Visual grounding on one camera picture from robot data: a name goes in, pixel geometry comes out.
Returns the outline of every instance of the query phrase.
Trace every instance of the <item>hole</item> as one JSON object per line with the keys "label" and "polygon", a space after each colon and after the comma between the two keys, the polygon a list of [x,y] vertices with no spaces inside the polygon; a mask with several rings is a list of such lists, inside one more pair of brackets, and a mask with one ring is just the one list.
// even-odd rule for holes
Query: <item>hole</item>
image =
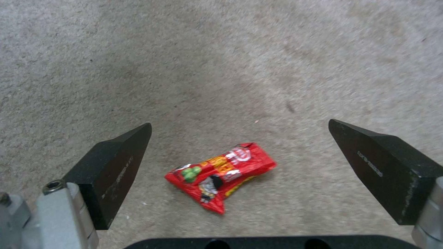
{"label": "hole", "polygon": [[331,249],[331,247],[320,239],[310,239],[306,241],[305,249]]}
{"label": "hole", "polygon": [[53,188],[56,188],[58,186],[60,186],[60,182],[59,181],[53,181],[51,183],[48,183],[48,185],[46,185],[46,187],[48,189],[53,189]]}
{"label": "hole", "polygon": [[214,240],[209,242],[205,249],[231,249],[228,245],[228,243],[221,241],[221,240]]}

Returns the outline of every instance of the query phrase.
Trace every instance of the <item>logo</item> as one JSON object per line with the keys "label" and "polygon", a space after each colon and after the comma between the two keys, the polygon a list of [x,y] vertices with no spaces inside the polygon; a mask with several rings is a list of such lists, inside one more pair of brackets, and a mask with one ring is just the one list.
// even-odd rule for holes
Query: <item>logo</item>
{"label": "logo", "polygon": [[230,153],[240,162],[246,162],[251,159],[251,152],[247,148],[237,146]]}
{"label": "logo", "polygon": [[363,159],[363,161],[365,161],[365,162],[369,165],[369,167],[371,167],[371,169],[374,170],[375,173],[377,173],[378,176],[383,177],[383,173],[382,173],[380,170],[378,170],[377,167],[375,167],[375,165],[372,164],[372,162],[369,161],[369,160],[365,157],[365,155],[363,155],[360,151],[357,151],[357,155],[358,155],[359,157],[361,157],[361,159]]}

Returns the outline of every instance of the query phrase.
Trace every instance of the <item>snack bag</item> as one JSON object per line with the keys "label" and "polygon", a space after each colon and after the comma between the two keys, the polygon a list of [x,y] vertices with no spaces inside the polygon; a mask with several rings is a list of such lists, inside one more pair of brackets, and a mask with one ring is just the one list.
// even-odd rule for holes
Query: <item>snack bag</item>
{"label": "snack bag", "polygon": [[223,214],[223,200],[244,182],[263,174],[276,163],[255,143],[239,144],[226,154],[199,164],[178,167],[165,178],[204,208]]}

